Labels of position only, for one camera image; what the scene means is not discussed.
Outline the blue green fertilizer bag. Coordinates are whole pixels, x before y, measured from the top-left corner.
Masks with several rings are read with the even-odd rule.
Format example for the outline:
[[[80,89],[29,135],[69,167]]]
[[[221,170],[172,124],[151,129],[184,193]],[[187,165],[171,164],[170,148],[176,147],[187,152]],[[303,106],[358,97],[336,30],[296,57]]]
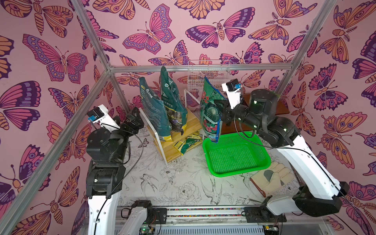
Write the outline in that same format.
[[[215,101],[226,101],[222,93],[204,78],[204,86],[200,101],[200,124],[205,135],[214,143],[217,143],[221,134],[223,104],[215,104]]]

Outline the yellow green bag shelf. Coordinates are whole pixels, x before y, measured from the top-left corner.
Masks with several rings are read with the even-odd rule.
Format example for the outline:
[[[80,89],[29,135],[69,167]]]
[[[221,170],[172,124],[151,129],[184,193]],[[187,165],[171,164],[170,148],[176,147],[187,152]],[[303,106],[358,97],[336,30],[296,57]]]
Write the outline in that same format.
[[[200,136],[199,131],[192,133],[191,135],[187,136],[185,139],[182,139],[174,144],[175,149],[181,155],[184,155],[187,151],[193,149],[194,147],[200,145],[202,143],[202,137]]]

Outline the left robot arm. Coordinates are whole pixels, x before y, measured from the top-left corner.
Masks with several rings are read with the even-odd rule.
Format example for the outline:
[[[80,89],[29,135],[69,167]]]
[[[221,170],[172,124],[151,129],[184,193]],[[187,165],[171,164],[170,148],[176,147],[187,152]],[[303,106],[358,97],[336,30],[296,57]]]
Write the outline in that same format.
[[[130,171],[125,165],[131,157],[129,138],[144,127],[138,108],[133,108],[121,122],[112,118],[104,105],[87,113],[91,124],[99,124],[87,139],[91,157],[86,191],[89,205],[89,235],[116,234],[116,216],[122,183]],[[129,207],[119,235],[158,235],[166,223],[167,210],[153,207],[149,200],[137,200]]]

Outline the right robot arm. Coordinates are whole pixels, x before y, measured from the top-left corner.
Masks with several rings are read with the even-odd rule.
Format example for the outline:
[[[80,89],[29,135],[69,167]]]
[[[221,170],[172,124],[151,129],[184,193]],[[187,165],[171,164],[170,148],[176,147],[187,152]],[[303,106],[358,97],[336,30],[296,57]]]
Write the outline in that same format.
[[[251,127],[289,161],[305,183],[295,195],[266,198],[261,208],[275,216],[297,211],[312,217],[338,213],[341,199],[349,191],[348,183],[338,181],[324,168],[290,119],[276,115],[278,96],[269,90],[256,89],[246,106],[242,103],[241,88],[228,88],[224,84],[223,91],[227,100],[215,100],[222,120],[239,121]]]

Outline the dark green fertilizer bag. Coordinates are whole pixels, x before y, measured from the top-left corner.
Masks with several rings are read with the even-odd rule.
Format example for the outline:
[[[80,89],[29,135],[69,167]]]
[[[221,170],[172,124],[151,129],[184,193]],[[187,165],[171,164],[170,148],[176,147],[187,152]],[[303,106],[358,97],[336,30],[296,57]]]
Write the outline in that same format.
[[[172,141],[172,127],[167,117],[164,102],[148,86],[145,77],[141,77],[140,97],[143,103],[144,112],[163,142]]]

